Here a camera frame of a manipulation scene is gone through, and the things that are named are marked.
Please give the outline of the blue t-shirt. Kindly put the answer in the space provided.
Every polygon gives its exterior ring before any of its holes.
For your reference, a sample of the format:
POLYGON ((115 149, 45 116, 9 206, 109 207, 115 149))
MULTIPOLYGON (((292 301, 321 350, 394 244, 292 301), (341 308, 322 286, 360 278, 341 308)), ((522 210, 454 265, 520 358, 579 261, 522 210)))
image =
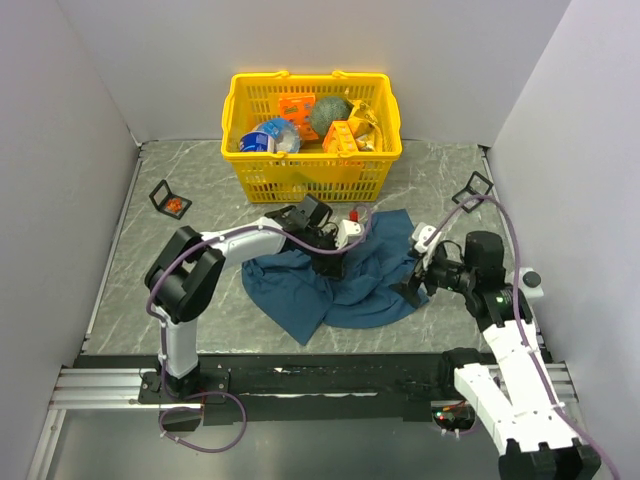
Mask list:
POLYGON ((317 274, 311 258, 294 250, 244 263, 243 287, 301 345, 322 325, 369 329, 395 323, 416 311, 391 289, 413 269, 413 230, 404 209, 375 213, 367 240, 344 257, 342 279, 317 274))

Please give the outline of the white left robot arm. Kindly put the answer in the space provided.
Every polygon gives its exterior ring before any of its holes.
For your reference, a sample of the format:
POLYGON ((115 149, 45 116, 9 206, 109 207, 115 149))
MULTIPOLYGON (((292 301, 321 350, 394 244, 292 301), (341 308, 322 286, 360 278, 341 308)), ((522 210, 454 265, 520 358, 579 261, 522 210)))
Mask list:
POLYGON ((191 399, 198 389, 200 362, 197 320, 213 299, 228 267, 259 257, 298 250, 320 274, 343 275, 343 257, 363 233, 348 219, 329 225, 332 209, 311 195, 248 224, 218 232, 179 228, 146 274, 147 312, 160 326, 158 353, 162 389, 174 401, 191 399))

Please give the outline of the orange leaf brooch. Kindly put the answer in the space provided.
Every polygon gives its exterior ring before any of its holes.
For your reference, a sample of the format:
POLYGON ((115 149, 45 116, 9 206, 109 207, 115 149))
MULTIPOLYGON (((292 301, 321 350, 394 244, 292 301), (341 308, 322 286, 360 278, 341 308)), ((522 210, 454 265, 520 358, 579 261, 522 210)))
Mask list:
POLYGON ((182 201, 178 197, 172 198, 166 205, 166 208, 174 213, 182 210, 182 201))

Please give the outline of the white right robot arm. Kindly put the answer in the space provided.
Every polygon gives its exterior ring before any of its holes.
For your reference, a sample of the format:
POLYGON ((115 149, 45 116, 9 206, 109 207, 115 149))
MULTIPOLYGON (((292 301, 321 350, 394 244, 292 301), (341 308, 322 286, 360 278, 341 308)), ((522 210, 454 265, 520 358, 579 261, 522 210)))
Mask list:
POLYGON ((471 405, 499 453, 503 479, 592 479, 600 455, 561 412, 537 346, 532 312, 524 294, 506 281, 501 237, 473 231, 460 260, 448 257, 435 227, 419 224, 410 236, 413 271, 393 285, 411 306, 419 291, 458 293, 500 369, 495 381, 478 351, 457 347, 443 353, 437 386, 446 397, 471 405))

